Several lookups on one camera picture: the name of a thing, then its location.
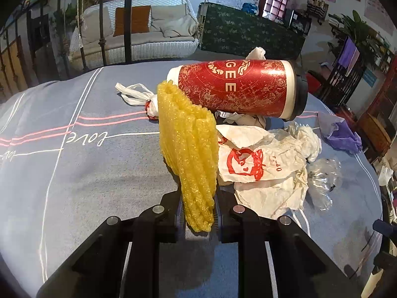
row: red printed logo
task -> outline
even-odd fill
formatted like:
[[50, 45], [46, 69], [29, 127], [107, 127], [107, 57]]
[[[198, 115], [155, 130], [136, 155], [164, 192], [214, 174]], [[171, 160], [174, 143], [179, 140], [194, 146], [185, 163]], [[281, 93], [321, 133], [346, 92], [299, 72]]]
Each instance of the red printed logo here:
[[[232, 166], [233, 159], [236, 160], [236, 162], [240, 166], [245, 165], [245, 161], [247, 158], [251, 157], [253, 158], [253, 167], [251, 168], [250, 172], [248, 171], [248, 167], [243, 168], [243, 171], [246, 172], [236, 172]], [[266, 165], [263, 164], [263, 152], [262, 149], [259, 149], [257, 151], [252, 151], [251, 149], [232, 149], [229, 153], [227, 162], [226, 162], [228, 169], [229, 169], [229, 174], [236, 174], [236, 175], [242, 175], [242, 176], [254, 176], [255, 180], [261, 180], [261, 177], [263, 176], [263, 167], [266, 167]]]

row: plastic bag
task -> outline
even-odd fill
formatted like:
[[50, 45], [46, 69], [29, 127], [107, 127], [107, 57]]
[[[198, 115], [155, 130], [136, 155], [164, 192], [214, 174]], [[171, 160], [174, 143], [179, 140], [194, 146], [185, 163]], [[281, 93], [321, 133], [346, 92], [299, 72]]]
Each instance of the plastic bag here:
[[307, 166], [308, 192], [314, 206], [321, 211], [332, 206], [329, 193], [342, 183], [341, 163], [335, 159], [321, 158]]

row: hanging rope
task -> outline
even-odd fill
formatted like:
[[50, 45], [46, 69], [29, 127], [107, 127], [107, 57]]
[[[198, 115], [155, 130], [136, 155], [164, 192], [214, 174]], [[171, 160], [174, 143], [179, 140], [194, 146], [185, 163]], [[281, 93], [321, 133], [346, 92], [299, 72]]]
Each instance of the hanging rope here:
[[77, 0], [77, 29], [79, 31], [79, 47], [83, 47], [83, 39], [81, 38], [81, 9], [80, 9], [80, 0]]

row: purple cloth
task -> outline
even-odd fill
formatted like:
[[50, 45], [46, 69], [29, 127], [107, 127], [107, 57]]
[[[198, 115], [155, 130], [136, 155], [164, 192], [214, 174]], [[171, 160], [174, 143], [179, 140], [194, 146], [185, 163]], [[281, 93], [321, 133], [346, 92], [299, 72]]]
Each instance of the purple cloth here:
[[352, 154], [363, 150], [360, 136], [350, 130], [345, 119], [318, 112], [318, 125], [321, 134], [334, 149], [346, 150]]
[[346, 69], [351, 69], [355, 65], [358, 57], [360, 55], [360, 52], [358, 51], [356, 45], [354, 45], [354, 42], [350, 37], [348, 37], [345, 41], [345, 44], [343, 45], [343, 49], [341, 54], [339, 55], [338, 58], [338, 64], [341, 66], [345, 67]]

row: crumpled tissue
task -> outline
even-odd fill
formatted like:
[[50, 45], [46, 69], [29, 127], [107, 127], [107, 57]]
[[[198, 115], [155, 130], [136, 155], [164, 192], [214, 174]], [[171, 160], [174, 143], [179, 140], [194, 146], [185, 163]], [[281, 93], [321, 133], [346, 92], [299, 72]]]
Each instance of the crumpled tissue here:
[[307, 161], [313, 162], [322, 151], [321, 140], [309, 126], [299, 126], [296, 122], [291, 122], [287, 131], [296, 139], [302, 142], [302, 156]]

